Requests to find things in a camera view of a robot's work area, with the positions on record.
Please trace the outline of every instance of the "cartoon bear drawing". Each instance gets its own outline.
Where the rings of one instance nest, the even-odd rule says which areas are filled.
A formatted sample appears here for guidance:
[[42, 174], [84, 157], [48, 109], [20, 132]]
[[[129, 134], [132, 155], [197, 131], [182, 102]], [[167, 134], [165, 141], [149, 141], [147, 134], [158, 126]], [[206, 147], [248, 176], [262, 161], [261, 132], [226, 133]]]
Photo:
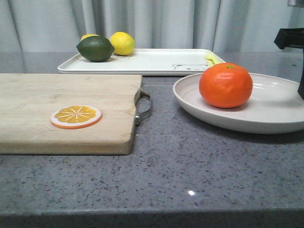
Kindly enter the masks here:
[[174, 67], [174, 70], [207, 70], [208, 64], [182, 64], [182, 63], [177, 63], [172, 65]]

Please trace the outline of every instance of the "yellow object on tray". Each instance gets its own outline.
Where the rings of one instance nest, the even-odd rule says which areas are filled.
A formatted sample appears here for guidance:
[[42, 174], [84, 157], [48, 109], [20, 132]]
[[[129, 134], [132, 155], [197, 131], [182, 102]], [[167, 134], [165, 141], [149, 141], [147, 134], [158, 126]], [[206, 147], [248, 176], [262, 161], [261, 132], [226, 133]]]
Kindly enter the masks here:
[[205, 60], [207, 61], [209, 67], [212, 67], [218, 63], [224, 63], [224, 61], [217, 57], [212, 51], [206, 53]]

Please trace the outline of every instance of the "orange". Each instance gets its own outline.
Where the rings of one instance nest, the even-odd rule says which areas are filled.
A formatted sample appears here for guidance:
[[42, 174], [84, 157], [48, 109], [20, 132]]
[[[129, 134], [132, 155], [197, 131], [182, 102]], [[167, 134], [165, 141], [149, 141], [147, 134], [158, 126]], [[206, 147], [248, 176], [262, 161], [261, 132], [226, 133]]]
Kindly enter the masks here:
[[102, 117], [101, 111], [92, 105], [72, 105], [61, 108], [51, 115], [51, 123], [64, 129], [77, 129], [91, 126]]
[[233, 63], [219, 63], [203, 72], [199, 92], [210, 105], [233, 108], [251, 96], [253, 82], [246, 68]]

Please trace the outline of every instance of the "plate rim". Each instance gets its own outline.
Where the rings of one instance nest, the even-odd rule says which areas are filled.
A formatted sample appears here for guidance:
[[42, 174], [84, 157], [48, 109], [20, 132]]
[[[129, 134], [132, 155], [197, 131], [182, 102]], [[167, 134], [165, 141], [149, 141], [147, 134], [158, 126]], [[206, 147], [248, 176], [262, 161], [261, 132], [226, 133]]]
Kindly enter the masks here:
[[[235, 117], [231, 117], [231, 116], [226, 116], [224, 114], [217, 114], [217, 113], [212, 113], [212, 112], [209, 112], [209, 111], [205, 111], [205, 110], [202, 110], [200, 108], [198, 108], [197, 106], [194, 106], [192, 104], [190, 104], [189, 102], [185, 101], [177, 92], [176, 92], [176, 86], [177, 84], [179, 84], [181, 81], [184, 81], [184, 80], [188, 80], [188, 78], [191, 78], [191, 77], [198, 77], [198, 76], [201, 76], [203, 73], [197, 73], [197, 74], [193, 74], [193, 75], [189, 75], [189, 76], [186, 76], [186, 77], [183, 77], [183, 78], [180, 78], [179, 80], [177, 80], [174, 85], [173, 85], [173, 92], [174, 92], [174, 95], [175, 97], [182, 101], [183, 103], [185, 103], [186, 105], [188, 106], [191, 106], [192, 108], [200, 111], [200, 112], [204, 112], [206, 114], [210, 114], [210, 115], [214, 115], [214, 116], [217, 116], [219, 118], [225, 118], [225, 119], [230, 119], [232, 121], [242, 121], [242, 122], [247, 122], [247, 123], [259, 123], [259, 124], [297, 124], [297, 123], [304, 123], [304, 119], [302, 121], [292, 121], [292, 122], [265, 122], [265, 121], [255, 121], [255, 120], [246, 120], [246, 119], [240, 119], [240, 118], [235, 118]], [[282, 81], [287, 81], [289, 83], [293, 83], [293, 84], [296, 84], [296, 85], [299, 85], [298, 82], [295, 82], [295, 81], [292, 81], [290, 79], [286, 79], [286, 78], [280, 78], [280, 77], [276, 77], [276, 76], [270, 76], [270, 75], [265, 75], [265, 74], [259, 74], [259, 73], [250, 73], [250, 75], [256, 75], [256, 76], [263, 76], [263, 77], [268, 77], [268, 78], [273, 78], [275, 80], [282, 80]]]

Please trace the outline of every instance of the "tray rim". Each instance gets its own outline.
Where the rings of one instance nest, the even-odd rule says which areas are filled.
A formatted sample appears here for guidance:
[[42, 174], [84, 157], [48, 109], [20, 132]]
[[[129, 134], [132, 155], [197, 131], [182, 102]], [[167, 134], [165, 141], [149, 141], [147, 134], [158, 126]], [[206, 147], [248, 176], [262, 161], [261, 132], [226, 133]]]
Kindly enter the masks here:
[[[156, 52], [156, 53], [161, 53], [161, 52], [193, 52], [193, 53], [199, 53], [199, 52], [203, 52], [204, 54], [207, 52], [212, 52], [210, 50], [207, 49], [194, 49], [194, 48], [136, 48], [135, 50], [137, 51], [141, 51], [141, 52]], [[60, 64], [57, 69], [60, 73], [63, 74], [111, 74], [111, 75], [115, 75], [115, 74], [141, 74], [143, 76], [188, 76], [188, 75], [192, 75], [192, 74], [196, 74], [196, 73], [201, 73], [204, 70], [198, 71], [198, 70], [164, 70], [164, 69], [154, 69], [154, 70], [149, 70], [149, 71], [142, 71], [142, 70], [112, 70], [112, 69], [106, 69], [106, 70], [102, 70], [102, 69], [98, 69], [98, 70], [74, 70], [74, 69], [64, 69], [64, 67], [67, 64], [71, 64], [71, 62], [73, 61], [77, 61], [78, 58], [80, 58], [81, 55], [80, 53], [75, 54], [74, 56], [72, 56], [71, 58], [69, 58], [68, 60], [66, 60], [65, 62], [63, 62], [62, 64]]]

